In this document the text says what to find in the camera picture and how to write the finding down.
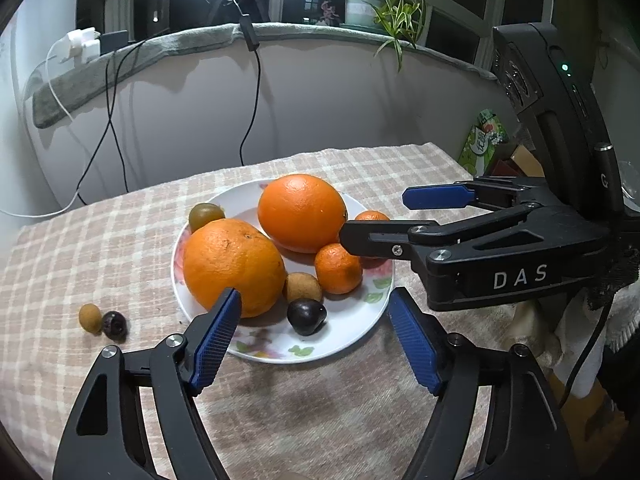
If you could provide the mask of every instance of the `checkered tablecloth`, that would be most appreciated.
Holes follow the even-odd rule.
[[[443,151],[425,144],[325,150],[215,171],[23,229],[0,281],[0,420],[43,478],[51,476],[85,375],[109,343],[80,328],[78,308],[91,302],[103,312],[122,312],[130,324],[124,351],[183,332],[188,322],[174,299],[170,263],[188,211],[229,186],[287,173],[320,176],[396,219],[446,223],[479,213],[404,208],[407,186],[468,178]],[[408,263],[397,264],[396,280],[427,310],[425,291]],[[447,331],[494,348],[511,319],[505,306],[438,316]],[[484,406],[487,396],[479,398]],[[415,382],[383,317],[339,358],[277,366],[227,355],[196,404],[234,480],[273,480],[284,470],[315,480],[392,480],[402,476],[415,452],[434,399]],[[157,470],[173,478],[146,388],[143,408]],[[478,450],[481,431],[474,428],[461,471],[472,466]]]

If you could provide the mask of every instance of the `small orange fruit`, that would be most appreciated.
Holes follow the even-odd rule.
[[[184,282],[209,310],[225,287],[242,300],[242,317],[269,310],[287,277],[274,243],[252,225],[236,218],[210,222],[194,232],[184,247]]]
[[[316,253],[337,238],[347,219],[344,200],[316,176],[283,176],[264,189],[258,220],[279,245],[298,253]]]
[[[354,220],[391,220],[391,218],[380,211],[369,210],[363,211]]]
[[[340,244],[320,249],[314,265],[318,282],[329,294],[346,294],[362,281],[359,257],[349,254]]]

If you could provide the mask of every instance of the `floral plate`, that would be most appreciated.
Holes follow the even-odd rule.
[[[270,180],[256,180],[228,189],[210,200],[218,204],[227,218],[239,218],[261,229],[257,217],[258,200]],[[366,208],[346,193],[341,193],[349,218]],[[205,309],[195,300],[184,284],[182,261],[184,245],[191,236],[185,224],[174,245],[171,279],[175,297],[185,316],[192,320]],[[292,253],[279,248],[289,272],[315,274],[312,254]],[[394,284],[392,260],[365,261],[362,283],[353,292],[334,296],[326,294],[324,306],[327,318],[315,334],[298,335],[287,321],[284,299],[267,313],[251,319],[241,319],[228,351],[239,357],[272,364],[293,364],[315,361],[347,348],[363,337],[378,322],[386,308]]]

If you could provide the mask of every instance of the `green snack package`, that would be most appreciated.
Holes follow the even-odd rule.
[[[500,119],[488,108],[478,114],[478,122],[471,127],[458,164],[471,175],[482,175],[494,156],[496,144],[509,142]]]

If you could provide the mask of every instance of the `white lettering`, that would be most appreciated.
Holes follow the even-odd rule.
[[[524,283],[525,285],[527,285],[527,275],[524,273],[524,269],[520,269],[518,277],[516,278],[516,282],[513,284],[513,286],[516,286],[518,283]]]
[[[498,284],[498,279],[502,278],[502,283]],[[494,276],[494,290],[496,288],[503,288],[507,284],[507,273],[506,272],[496,272]]]
[[[543,270],[546,269],[546,264],[542,264],[540,266],[538,266],[538,277],[536,278],[537,282],[541,282],[542,280],[544,280],[546,278],[546,272]]]

